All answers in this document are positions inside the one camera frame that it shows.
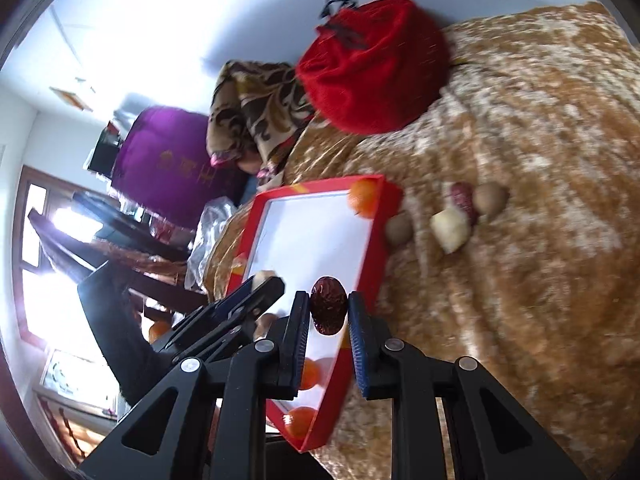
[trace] dried jujube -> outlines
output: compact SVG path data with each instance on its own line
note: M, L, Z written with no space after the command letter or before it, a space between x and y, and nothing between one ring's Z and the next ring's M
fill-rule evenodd
M455 182L451 184L449 195L454 205L458 206L469 217L471 226L478 223L478 211L474 206L474 187L468 182Z
M324 276L311 289L309 310L316 330L322 335L340 332L347 315L347 293L338 280Z

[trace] ceiling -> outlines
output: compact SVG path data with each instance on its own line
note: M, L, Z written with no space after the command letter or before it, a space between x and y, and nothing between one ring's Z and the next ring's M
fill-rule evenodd
M56 0L9 57L0 80L43 111L82 120L151 103L206 113L229 59L295 62L324 0ZM415 0L444 25L585 0ZM78 112L49 91L78 93Z

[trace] metal screw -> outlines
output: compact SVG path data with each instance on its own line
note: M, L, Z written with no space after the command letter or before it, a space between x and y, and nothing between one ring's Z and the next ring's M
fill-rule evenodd
M271 339L260 339L260 341L257 341L255 343L255 349L258 352L262 352L263 354L273 350L274 346L275 345L273 344L273 341Z
M399 352L404 348L404 341L392 337L391 339L387 339L385 341L385 348L387 350L391 350L392 352Z
M460 358L460 361L458 361L458 366L467 372L472 372L478 368L478 361L472 357L464 356Z
M200 368L200 361L198 361L194 357L189 357L188 359L185 359L184 361L182 361L182 364L180 365L180 369L183 372L187 372L187 373L194 372L198 368Z

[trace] white wall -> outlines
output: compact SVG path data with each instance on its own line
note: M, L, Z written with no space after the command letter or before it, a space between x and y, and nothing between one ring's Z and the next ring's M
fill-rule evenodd
M24 164L94 191L105 192L106 183L82 169L106 124L38 113L24 152Z
M0 86L0 337L9 368L21 398L28 393L33 375L44 364L44 353L20 339L15 317L11 276L11 238L15 193L22 168L22 156L36 110Z

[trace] brown blanket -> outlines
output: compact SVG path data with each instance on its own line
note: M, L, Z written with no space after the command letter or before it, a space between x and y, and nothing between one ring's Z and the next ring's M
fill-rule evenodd
M640 431L640 56L599 4L453 25L442 98L400 132L357 137L316 117L285 183L384 173L412 243L388 261L378 311L446 360L468 354L592 479ZM498 180L508 208L444 255L428 229L448 185ZM246 209L207 285L224 294ZM390 475L390 405L354 388L318 460L338 480Z

